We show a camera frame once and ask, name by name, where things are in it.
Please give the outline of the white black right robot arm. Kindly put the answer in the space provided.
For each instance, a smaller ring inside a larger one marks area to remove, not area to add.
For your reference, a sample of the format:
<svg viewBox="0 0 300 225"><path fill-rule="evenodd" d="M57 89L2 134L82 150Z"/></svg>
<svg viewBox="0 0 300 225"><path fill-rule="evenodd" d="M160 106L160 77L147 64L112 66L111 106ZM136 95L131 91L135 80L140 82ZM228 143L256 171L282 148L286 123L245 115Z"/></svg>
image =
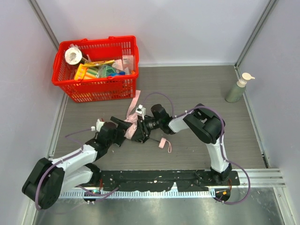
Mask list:
<svg viewBox="0 0 300 225"><path fill-rule="evenodd" d="M144 143L150 138L152 130L161 129L167 135L190 129L204 144L210 156L212 179L217 184L229 180L232 165L228 161L224 147L225 122L217 113L198 104L193 109L179 116L170 116L161 104L152 106L152 116L144 114L145 108L140 105L136 109L136 128L129 132L132 141Z"/></svg>

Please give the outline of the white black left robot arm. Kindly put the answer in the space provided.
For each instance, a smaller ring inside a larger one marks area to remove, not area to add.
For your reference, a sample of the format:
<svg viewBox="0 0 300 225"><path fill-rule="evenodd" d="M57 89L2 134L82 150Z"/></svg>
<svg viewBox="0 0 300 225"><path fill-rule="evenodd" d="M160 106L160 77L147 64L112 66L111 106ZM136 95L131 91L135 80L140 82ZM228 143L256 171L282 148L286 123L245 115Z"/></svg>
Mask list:
<svg viewBox="0 0 300 225"><path fill-rule="evenodd" d="M80 184L97 181L99 169L93 162L103 157L112 144L121 145L133 124L111 117L109 122L97 120L89 128L95 135L80 148L57 159L39 159L22 187L37 210L54 205L59 195Z"/></svg>

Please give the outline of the pink folding umbrella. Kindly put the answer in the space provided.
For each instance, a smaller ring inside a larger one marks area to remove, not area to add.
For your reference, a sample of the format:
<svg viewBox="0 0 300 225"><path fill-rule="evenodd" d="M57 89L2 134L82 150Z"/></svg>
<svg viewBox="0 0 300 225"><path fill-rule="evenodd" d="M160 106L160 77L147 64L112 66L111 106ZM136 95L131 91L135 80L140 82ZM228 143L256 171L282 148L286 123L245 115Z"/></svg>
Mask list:
<svg viewBox="0 0 300 225"><path fill-rule="evenodd" d="M125 122L130 122L130 123L132 123L132 125L130 126L130 128L127 129L124 137L129 140L132 139L134 132L137 130L138 114L136 112L131 114L131 112L134 109L136 109L136 105L138 103L140 94L141 94L140 90L135 91L135 97L132 99L132 101L129 105L129 108L127 110ZM161 138L161 140L159 141L158 147L163 149L166 144L168 144L168 153L171 153L172 152L172 144L166 138L163 138L163 137Z"/></svg>

